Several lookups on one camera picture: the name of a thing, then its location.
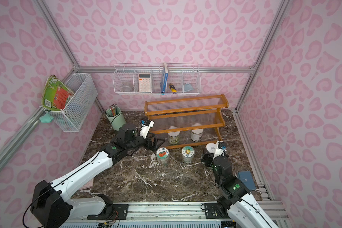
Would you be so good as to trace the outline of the sunflower lid seed jar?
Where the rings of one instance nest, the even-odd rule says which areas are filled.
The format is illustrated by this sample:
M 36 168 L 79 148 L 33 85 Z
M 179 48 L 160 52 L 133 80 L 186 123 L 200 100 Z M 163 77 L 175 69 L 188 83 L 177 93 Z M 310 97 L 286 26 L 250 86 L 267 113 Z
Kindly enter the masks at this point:
M 184 146 L 182 148 L 182 157 L 183 157 L 183 161 L 184 163 L 192 163 L 193 158 L 195 156 L 195 150 L 193 147 L 191 146 Z

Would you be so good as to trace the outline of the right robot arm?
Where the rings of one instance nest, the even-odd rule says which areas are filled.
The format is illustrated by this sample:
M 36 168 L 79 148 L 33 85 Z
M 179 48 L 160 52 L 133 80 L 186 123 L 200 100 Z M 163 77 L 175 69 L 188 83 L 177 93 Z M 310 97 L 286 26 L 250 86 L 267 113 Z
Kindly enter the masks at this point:
M 217 203 L 204 203 L 201 209 L 207 219 L 231 219 L 242 228 L 276 228 L 277 225 L 260 207 L 249 188 L 232 171 L 225 155 L 213 158 L 211 164 L 216 186 L 223 196 Z

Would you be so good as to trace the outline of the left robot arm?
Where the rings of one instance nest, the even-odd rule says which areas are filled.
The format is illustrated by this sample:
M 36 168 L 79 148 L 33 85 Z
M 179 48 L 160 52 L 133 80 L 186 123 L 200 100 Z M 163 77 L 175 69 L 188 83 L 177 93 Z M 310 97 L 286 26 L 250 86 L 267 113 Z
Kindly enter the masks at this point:
M 135 125 L 124 124 L 117 137 L 88 161 L 51 182 L 39 182 L 27 211 L 36 217 L 43 228 L 59 228 L 68 219 L 74 218 L 104 220 L 107 223 L 125 219 L 128 206 L 116 206 L 104 194 L 85 199 L 72 199 L 72 196 L 88 181 L 131 156 L 139 148 L 155 152 L 160 147 L 157 140 L 153 139 L 154 134 L 149 132 L 154 122 L 142 120 L 141 124 L 140 133 L 137 133 Z

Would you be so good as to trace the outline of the tomato lid seed jar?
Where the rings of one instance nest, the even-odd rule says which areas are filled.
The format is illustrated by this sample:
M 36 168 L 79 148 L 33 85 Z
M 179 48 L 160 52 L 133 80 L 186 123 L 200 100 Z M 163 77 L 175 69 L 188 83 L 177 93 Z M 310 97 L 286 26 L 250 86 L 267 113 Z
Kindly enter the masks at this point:
M 162 165 L 169 163 L 170 152 L 167 148 L 161 147 L 156 151 L 156 158 L 158 162 Z

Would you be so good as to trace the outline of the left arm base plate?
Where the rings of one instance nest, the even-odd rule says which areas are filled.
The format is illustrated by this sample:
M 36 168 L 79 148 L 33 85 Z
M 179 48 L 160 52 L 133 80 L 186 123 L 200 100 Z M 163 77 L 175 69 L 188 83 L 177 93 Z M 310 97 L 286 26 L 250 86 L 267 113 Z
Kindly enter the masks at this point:
M 129 204 L 106 205 L 104 210 L 98 215 L 88 215 L 87 220 L 106 220 L 115 219 L 126 220 Z

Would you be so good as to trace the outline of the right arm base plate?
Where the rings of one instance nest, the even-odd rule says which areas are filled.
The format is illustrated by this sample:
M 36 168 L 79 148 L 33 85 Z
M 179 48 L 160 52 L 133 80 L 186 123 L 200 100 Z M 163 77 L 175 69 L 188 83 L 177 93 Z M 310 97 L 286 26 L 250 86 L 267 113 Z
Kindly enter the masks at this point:
M 206 219 L 230 219 L 227 210 L 218 203 L 203 203 L 200 208 Z

